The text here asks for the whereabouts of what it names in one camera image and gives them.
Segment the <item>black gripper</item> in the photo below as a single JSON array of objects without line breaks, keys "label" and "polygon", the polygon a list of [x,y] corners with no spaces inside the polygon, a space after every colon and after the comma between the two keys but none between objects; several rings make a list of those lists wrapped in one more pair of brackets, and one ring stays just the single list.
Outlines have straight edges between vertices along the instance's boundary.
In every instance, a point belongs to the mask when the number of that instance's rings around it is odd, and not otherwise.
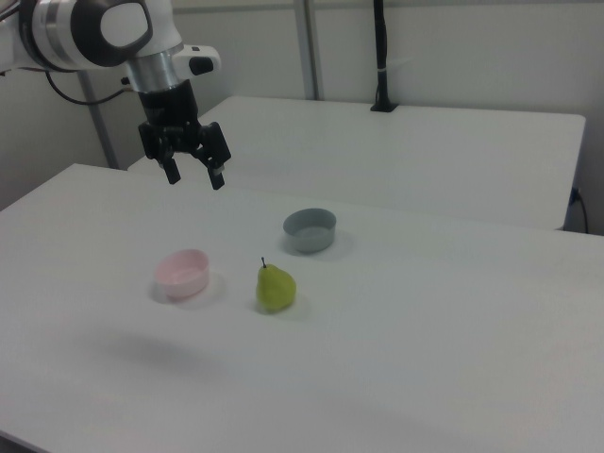
[{"label": "black gripper", "polygon": [[195,158],[206,167],[211,187],[220,190],[225,185],[223,172],[231,159],[230,150],[218,123],[200,128],[191,82],[162,92],[140,92],[139,98],[146,117],[138,126],[144,154],[158,163],[168,182],[174,185],[181,179],[174,153],[197,149]]}]

